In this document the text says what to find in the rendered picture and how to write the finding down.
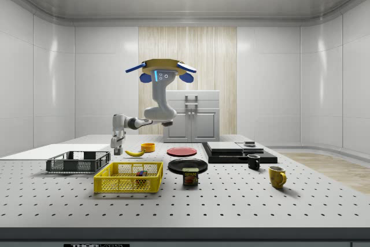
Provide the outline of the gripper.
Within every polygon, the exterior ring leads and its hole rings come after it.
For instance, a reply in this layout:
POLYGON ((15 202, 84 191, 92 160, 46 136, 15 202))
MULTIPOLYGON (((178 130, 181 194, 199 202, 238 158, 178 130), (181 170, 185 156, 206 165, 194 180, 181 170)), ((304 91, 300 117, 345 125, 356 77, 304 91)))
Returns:
POLYGON ((114 149, 114 155, 120 156, 123 153, 123 147, 122 144, 125 142, 125 132, 114 132, 110 147, 114 149))

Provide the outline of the puzzle cube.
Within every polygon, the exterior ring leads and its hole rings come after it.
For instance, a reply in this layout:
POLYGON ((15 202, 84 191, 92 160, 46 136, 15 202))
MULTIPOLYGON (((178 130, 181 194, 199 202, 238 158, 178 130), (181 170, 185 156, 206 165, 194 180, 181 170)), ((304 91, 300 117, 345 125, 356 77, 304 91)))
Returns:
POLYGON ((147 171, 138 171, 136 173, 136 179, 135 182, 138 187, 142 187, 147 183, 147 171))

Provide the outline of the yellow basket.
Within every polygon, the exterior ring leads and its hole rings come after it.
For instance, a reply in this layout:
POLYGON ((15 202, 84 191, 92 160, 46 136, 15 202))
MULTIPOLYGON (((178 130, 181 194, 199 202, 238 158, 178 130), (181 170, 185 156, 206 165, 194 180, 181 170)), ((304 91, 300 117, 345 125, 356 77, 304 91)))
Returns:
POLYGON ((156 193, 163 176, 162 162, 113 162, 94 176, 96 193, 156 193), (138 171, 147 171, 147 183, 138 187, 138 171))

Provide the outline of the dark grey basket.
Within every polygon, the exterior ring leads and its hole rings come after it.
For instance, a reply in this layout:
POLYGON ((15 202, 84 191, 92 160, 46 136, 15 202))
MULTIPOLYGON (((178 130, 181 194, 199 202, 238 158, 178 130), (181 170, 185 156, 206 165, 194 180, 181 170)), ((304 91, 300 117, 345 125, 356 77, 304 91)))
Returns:
POLYGON ((68 151, 46 161, 48 172, 96 172, 110 161, 110 152, 68 151))

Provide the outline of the red plate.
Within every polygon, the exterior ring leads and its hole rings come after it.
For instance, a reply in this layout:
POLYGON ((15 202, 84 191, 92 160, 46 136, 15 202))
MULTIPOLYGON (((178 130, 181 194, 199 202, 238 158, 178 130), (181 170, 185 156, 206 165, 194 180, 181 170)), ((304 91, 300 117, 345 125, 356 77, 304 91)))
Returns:
POLYGON ((197 154, 197 150, 190 147, 174 147, 167 151, 167 154, 175 157, 188 157, 197 154))

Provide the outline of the black plate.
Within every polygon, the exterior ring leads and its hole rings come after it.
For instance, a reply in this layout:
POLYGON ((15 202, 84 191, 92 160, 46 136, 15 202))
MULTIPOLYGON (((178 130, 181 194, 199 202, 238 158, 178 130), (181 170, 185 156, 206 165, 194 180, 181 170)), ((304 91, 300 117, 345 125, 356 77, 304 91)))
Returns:
POLYGON ((202 173, 207 170, 208 164, 197 158, 179 158, 168 163, 168 169, 176 174, 182 174, 183 168, 198 168, 202 173))

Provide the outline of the flat-sided can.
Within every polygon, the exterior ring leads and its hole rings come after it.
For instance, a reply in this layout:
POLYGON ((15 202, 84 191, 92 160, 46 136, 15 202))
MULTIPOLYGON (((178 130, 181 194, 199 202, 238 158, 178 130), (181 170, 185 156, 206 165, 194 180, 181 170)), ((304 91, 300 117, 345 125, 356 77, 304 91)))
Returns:
POLYGON ((183 184, 184 185, 197 185, 198 184, 198 168, 183 168, 183 184))

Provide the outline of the white cabinet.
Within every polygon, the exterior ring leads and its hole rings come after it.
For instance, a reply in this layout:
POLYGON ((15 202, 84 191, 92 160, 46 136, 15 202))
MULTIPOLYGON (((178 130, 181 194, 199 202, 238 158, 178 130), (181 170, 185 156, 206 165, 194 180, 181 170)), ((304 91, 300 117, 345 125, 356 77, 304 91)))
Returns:
POLYGON ((219 140, 218 90, 168 90, 166 97, 177 116, 171 126, 164 128, 165 142, 219 140))

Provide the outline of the black stove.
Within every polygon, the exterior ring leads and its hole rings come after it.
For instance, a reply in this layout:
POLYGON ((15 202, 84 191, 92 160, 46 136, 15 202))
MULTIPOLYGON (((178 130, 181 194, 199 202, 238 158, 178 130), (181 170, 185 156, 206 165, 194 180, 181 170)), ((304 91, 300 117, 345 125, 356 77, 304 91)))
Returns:
POLYGON ((203 142, 208 163, 247 163, 248 154, 260 156, 260 163, 277 163, 278 158, 262 147, 250 148, 243 142, 203 142))

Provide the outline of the black mug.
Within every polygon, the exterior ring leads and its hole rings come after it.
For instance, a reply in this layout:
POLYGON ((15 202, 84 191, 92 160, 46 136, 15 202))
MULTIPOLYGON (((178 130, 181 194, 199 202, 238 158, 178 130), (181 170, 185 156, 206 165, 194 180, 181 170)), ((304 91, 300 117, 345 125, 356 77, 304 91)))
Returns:
POLYGON ((260 156, 257 154, 248 154, 247 155, 248 167, 253 170, 260 169, 260 156))

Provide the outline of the yellow mug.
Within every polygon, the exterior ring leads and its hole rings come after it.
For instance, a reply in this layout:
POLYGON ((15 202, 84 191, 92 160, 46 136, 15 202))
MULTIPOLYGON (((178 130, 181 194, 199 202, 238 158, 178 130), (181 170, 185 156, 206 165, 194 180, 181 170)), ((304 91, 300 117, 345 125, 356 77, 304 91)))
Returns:
POLYGON ((268 171, 271 185, 274 188, 281 189, 287 180, 286 170, 282 167, 270 166, 268 171))

